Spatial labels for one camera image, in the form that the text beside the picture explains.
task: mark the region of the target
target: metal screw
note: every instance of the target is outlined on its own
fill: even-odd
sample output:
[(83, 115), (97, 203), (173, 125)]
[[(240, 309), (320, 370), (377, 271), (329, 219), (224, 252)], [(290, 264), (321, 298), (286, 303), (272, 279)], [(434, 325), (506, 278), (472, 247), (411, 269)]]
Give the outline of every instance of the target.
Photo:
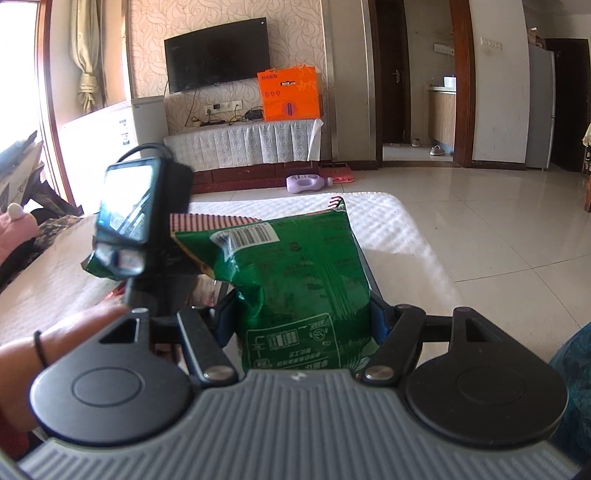
[(203, 372), (203, 376), (213, 382), (229, 380), (233, 374), (234, 370), (226, 365), (214, 365)]
[(365, 378), (373, 381), (390, 380), (394, 376), (394, 370), (386, 365), (374, 365), (365, 371)]

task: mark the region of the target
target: tied curtain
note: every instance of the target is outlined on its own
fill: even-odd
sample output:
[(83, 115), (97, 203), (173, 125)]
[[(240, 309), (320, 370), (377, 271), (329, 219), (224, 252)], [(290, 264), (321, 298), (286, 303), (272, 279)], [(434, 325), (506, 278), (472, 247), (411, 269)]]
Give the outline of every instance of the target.
[(84, 113), (95, 110), (100, 98), (96, 69), (99, 62), (100, 26), (96, 0), (72, 0), (70, 54), (82, 71), (78, 101)]

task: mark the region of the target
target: pink stuffed toy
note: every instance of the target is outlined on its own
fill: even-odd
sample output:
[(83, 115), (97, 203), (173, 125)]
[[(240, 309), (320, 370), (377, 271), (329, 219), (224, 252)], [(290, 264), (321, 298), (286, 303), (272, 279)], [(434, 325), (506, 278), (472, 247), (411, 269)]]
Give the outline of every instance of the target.
[(0, 215), (0, 265), (21, 244), (39, 234), (37, 220), (17, 203)]

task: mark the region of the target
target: tiled floor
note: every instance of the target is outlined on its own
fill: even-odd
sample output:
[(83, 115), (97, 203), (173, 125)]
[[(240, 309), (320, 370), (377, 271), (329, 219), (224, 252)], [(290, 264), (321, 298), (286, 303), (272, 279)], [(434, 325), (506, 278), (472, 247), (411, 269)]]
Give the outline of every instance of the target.
[[(355, 172), (335, 192), (399, 198), (465, 303), (548, 360), (591, 320), (591, 214), (582, 176), (561, 170), (386, 168)], [(271, 198), (285, 189), (206, 194)]]
[(429, 154), (430, 145), (421, 147), (412, 147), (405, 144), (384, 144), (384, 160), (426, 160), (426, 161), (453, 161), (453, 156), (449, 154), (433, 157)]

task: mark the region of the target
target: wallpaper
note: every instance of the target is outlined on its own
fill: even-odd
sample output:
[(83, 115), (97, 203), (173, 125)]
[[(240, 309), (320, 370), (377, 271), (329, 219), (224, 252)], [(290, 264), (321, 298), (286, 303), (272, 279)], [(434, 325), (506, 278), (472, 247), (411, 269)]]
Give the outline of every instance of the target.
[[(164, 39), (186, 32), (249, 18), (267, 18), (271, 67), (296, 64), (316, 67), (322, 85), (322, 158), (330, 158), (330, 125), (326, 85), (326, 59), (321, 0), (130, 0), (131, 64), (135, 96), (162, 95), (167, 82)], [(243, 100), (244, 113), (261, 105), (256, 79), (165, 94), (170, 134), (180, 132), (191, 117), (207, 117), (203, 106)], [(216, 118), (229, 119), (231, 112)]]

